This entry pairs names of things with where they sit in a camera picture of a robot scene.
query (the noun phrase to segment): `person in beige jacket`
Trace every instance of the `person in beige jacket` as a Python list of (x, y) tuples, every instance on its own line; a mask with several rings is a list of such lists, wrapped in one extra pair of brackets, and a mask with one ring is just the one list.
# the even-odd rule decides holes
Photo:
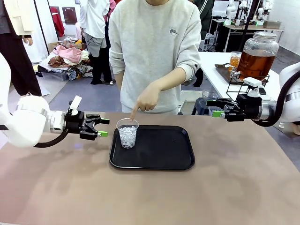
[(32, 63), (22, 43), (32, 45), (30, 0), (0, 0), (0, 53), (8, 61), (11, 82), (21, 96), (41, 96)]

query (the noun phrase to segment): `pink shirt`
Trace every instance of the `pink shirt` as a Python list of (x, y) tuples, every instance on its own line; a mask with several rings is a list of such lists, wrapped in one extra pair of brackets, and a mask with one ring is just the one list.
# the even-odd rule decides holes
[[(116, 8), (116, 2), (114, 0), (109, 0), (109, 13), (108, 13), (108, 17), (110, 17), (111, 13), (113, 12), (114, 8)], [(107, 22), (107, 15), (104, 16), (104, 20), (105, 22)]]

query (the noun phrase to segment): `ice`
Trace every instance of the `ice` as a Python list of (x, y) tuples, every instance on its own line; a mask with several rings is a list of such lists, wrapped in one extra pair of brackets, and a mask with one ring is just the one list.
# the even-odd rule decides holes
[(130, 149), (135, 145), (136, 127), (122, 127), (119, 129), (121, 144), (124, 148)]

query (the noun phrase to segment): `neck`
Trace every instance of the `neck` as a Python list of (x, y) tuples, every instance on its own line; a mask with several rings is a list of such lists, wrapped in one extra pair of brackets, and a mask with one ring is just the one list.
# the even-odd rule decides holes
[(152, 6), (160, 6), (166, 4), (169, 0), (146, 0)]

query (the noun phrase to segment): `pile of clothes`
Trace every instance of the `pile of clothes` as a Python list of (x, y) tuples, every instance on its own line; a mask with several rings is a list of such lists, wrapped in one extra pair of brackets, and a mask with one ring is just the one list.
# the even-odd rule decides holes
[(93, 77), (89, 52), (76, 48), (78, 46), (74, 40), (65, 39), (39, 65), (55, 73), (66, 73), (70, 81), (79, 77)]

